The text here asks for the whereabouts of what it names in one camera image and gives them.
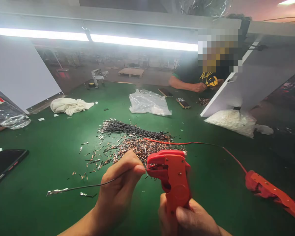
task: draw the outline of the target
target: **fingernail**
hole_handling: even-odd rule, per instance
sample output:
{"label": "fingernail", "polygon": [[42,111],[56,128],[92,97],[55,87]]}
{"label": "fingernail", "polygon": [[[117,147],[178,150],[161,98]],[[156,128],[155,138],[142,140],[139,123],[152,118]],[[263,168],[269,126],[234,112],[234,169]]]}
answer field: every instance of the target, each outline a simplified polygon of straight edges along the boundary
{"label": "fingernail", "polygon": [[187,215],[182,207],[177,207],[176,217],[179,221],[185,221],[187,219]]}

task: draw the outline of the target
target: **mobile phone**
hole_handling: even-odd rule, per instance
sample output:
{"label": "mobile phone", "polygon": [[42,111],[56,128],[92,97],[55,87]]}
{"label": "mobile phone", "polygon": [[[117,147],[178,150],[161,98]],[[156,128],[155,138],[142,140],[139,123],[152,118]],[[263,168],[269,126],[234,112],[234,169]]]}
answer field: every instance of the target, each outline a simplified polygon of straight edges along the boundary
{"label": "mobile phone", "polygon": [[159,88],[158,89],[165,97],[172,97],[173,96],[173,94],[172,93],[170,93],[167,89],[162,89],[162,88]]}
{"label": "mobile phone", "polygon": [[190,105],[182,98],[176,98],[176,101],[181,105],[183,109],[189,109]]}
{"label": "mobile phone", "polygon": [[4,177],[15,169],[27,155],[28,150],[3,150],[0,152],[0,182]]}

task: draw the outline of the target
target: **white plastic bag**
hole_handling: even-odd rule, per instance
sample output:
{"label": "white plastic bag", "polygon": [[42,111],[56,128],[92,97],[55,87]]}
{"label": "white plastic bag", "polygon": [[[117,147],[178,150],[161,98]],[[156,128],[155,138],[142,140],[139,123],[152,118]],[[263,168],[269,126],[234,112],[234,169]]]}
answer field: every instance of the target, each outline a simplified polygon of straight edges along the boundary
{"label": "white plastic bag", "polygon": [[129,95],[132,113],[152,113],[156,115],[171,115],[168,110],[167,102],[164,96],[160,96],[148,90],[135,90],[135,93]]}
{"label": "white plastic bag", "polygon": [[256,119],[252,115],[239,110],[221,110],[204,121],[249,138],[253,138],[253,131],[255,130],[256,124]]}
{"label": "white plastic bag", "polygon": [[258,132],[260,132],[262,134],[270,135],[270,134],[274,133],[273,129],[270,128],[269,126],[256,125],[255,128]]}

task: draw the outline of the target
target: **wooden pallet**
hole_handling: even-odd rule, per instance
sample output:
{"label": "wooden pallet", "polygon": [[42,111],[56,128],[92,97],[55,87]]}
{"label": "wooden pallet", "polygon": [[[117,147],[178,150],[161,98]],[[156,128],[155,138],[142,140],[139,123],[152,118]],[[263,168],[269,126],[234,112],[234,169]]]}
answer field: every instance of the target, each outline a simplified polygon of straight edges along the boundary
{"label": "wooden pallet", "polygon": [[131,77],[132,75],[137,75],[140,78],[142,78],[144,70],[143,69],[134,69],[134,68],[123,68],[118,73],[119,73],[119,75],[128,74],[129,77]]}

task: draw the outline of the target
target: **black smartphone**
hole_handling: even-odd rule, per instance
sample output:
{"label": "black smartphone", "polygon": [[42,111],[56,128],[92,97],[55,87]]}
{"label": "black smartphone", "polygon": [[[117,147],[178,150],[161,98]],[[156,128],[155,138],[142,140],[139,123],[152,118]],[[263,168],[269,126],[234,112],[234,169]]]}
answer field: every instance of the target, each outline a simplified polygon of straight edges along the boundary
{"label": "black smartphone", "polygon": [[162,89],[162,88],[159,88],[158,89],[165,97],[172,97],[173,94],[171,92],[169,92],[167,89]]}
{"label": "black smartphone", "polygon": [[3,150],[0,152],[0,181],[27,155],[28,150]]}
{"label": "black smartphone", "polygon": [[176,98],[176,101],[180,104],[183,109],[189,109],[190,105],[182,98]]}

